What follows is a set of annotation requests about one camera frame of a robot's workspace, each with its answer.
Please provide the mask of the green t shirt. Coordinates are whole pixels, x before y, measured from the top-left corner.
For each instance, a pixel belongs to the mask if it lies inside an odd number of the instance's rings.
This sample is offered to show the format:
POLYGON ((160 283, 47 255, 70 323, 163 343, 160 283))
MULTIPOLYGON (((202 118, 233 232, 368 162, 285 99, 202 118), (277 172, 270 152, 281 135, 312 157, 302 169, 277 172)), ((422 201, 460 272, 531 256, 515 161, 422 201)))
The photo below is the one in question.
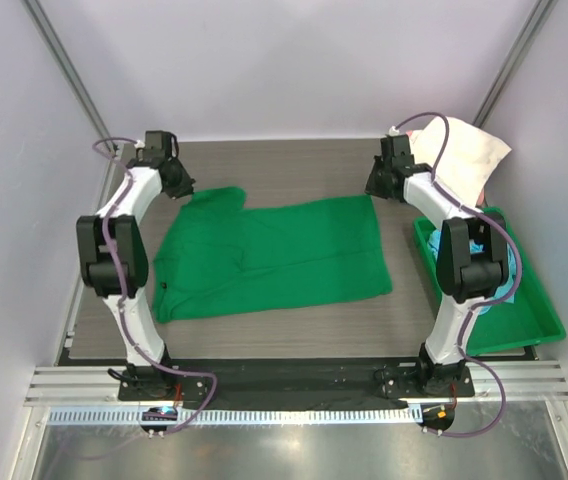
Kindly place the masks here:
POLYGON ((155 319, 166 324, 345 303, 390 293, 367 195, 248 208, 239 187, 183 205, 154 258, 155 319))

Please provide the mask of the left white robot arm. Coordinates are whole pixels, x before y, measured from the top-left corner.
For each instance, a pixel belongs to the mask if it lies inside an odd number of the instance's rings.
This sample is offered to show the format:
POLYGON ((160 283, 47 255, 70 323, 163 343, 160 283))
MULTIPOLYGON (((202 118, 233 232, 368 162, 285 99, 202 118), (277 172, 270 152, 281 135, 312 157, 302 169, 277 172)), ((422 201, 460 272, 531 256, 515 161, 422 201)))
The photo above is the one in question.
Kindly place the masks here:
POLYGON ((107 137, 92 149, 123 172, 106 204, 76 222, 82 281, 108 307, 126 348, 124 370, 109 375, 124 398, 166 399, 177 380, 146 295, 150 263, 139 223, 156 197, 190 196, 195 180, 179 160, 176 135, 168 131, 147 131, 141 141, 107 137))

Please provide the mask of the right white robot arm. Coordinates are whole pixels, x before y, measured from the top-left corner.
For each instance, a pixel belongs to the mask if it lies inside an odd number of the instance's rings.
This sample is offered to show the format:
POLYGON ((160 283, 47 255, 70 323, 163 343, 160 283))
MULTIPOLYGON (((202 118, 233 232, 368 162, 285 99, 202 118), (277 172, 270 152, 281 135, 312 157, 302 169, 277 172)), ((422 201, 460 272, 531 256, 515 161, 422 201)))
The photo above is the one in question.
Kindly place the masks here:
POLYGON ((365 192, 420 210, 439 229, 436 279, 442 292, 436 321, 420 346, 415 367, 390 381, 405 381, 410 393, 445 396, 463 381, 466 347, 480 304, 510 277, 504 219, 486 216, 441 186, 429 165, 415 162, 406 134, 380 139, 365 192))

